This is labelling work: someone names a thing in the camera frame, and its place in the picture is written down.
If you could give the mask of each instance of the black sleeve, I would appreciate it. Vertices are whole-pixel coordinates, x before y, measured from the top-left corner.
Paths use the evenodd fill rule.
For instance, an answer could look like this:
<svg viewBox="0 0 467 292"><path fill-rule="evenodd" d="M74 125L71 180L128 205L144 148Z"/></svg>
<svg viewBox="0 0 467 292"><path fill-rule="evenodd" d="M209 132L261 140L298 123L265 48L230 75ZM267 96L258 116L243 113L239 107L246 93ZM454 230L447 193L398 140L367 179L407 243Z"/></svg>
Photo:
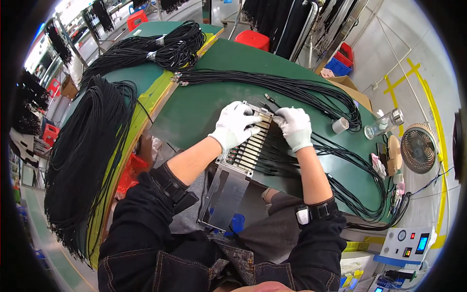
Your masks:
<svg viewBox="0 0 467 292"><path fill-rule="evenodd" d="M342 212L308 223L290 253L296 291L337 291L340 286L340 259L347 243L340 233L346 225Z"/></svg>
<svg viewBox="0 0 467 292"><path fill-rule="evenodd" d="M100 291L141 291L154 277L157 253L170 240L172 201L155 181L170 177L186 189L164 164L143 172L115 207L109 236L99 251Z"/></svg>

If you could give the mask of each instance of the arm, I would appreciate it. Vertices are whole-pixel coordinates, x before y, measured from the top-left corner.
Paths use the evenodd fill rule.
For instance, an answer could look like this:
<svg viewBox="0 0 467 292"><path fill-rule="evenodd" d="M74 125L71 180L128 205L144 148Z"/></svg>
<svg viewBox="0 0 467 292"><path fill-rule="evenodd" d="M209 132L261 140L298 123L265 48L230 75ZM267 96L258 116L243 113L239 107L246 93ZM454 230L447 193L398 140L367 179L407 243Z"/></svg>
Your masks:
<svg viewBox="0 0 467 292"><path fill-rule="evenodd" d="M169 160L167 165L170 170L182 182L190 185L213 159L260 132L258 127L245 130L246 126L261 122L261 117L251 116L252 113L253 111L241 101L234 101L226 106L220 112L216 130L198 144Z"/></svg>
<svg viewBox="0 0 467 292"><path fill-rule="evenodd" d="M249 107L236 101L225 107L216 123L216 130L206 139L175 156L149 173L138 176L138 184L131 187L120 200L113 214L109 236L100 247L99 290L141 291L154 277L157 253L170 240L169 225L174 214L173 202L156 182L173 181L186 190L206 166L221 152L233 148L259 128L245 130L258 123Z"/></svg>
<svg viewBox="0 0 467 292"><path fill-rule="evenodd" d="M310 117L296 108L281 108L276 114L280 116L273 119L300 164L304 203L314 205L333 199L326 174L311 143ZM345 224L345 217L338 211L303 227L288 259L297 291L339 289L340 258L347 246L340 233Z"/></svg>
<svg viewBox="0 0 467 292"><path fill-rule="evenodd" d="M312 146L295 152L302 174L303 201L307 205L321 203L333 196L323 167Z"/></svg>

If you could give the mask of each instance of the hand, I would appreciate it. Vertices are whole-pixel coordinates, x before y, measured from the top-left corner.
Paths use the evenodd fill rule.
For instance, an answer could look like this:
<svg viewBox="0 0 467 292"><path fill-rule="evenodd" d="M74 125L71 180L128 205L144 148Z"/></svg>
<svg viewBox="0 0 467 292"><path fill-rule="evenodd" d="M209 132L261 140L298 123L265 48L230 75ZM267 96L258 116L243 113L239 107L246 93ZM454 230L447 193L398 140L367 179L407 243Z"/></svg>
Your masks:
<svg viewBox="0 0 467 292"><path fill-rule="evenodd" d="M276 115L272 119L281 128L282 134L293 152L313 146L310 138L310 116L303 109L283 107L276 111Z"/></svg>
<svg viewBox="0 0 467 292"><path fill-rule="evenodd" d="M220 112L216 130L208 137L216 139L222 147L222 153L227 153L229 149L242 144L249 137L260 132L258 127L245 129L248 125L262 121L261 117L252 116L252 114L251 108L242 104L241 101L232 102Z"/></svg>

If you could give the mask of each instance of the red plastic stool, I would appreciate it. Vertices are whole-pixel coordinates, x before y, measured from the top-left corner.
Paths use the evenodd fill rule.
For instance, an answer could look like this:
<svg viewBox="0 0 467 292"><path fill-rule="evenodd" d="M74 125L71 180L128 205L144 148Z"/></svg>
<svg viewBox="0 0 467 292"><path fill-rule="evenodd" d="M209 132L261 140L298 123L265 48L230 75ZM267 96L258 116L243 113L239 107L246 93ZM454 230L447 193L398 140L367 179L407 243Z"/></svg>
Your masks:
<svg viewBox="0 0 467 292"><path fill-rule="evenodd" d="M237 43L242 43L247 46L255 47L263 51L269 51L269 38L252 30L245 30L238 34L235 38Z"/></svg>
<svg viewBox="0 0 467 292"><path fill-rule="evenodd" d="M58 132L60 132L59 128L54 127L50 124L45 124L44 135L42 135L42 140L44 140L44 142L46 142L52 147L55 143L55 140L58 137Z"/></svg>
<svg viewBox="0 0 467 292"><path fill-rule="evenodd" d="M52 98L60 95L60 82L58 82L57 79L53 79L52 82L50 83L49 87L47 88L47 91L50 93L50 96Z"/></svg>
<svg viewBox="0 0 467 292"><path fill-rule="evenodd" d="M128 29L132 31L143 22L148 22L148 17L144 13L144 10L135 12L132 15L130 15L127 19Z"/></svg>

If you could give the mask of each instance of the fan grille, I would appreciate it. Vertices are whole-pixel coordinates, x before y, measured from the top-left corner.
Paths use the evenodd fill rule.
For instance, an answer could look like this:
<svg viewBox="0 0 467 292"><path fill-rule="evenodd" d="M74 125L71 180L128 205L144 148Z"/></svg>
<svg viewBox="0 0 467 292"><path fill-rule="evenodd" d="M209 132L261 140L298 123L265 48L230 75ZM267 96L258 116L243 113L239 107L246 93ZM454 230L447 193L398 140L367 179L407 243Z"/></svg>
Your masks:
<svg viewBox="0 0 467 292"><path fill-rule="evenodd" d="M422 128L408 129L401 140L401 154L407 165L415 173L429 172L436 162L436 146L429 133Z"/></svg>

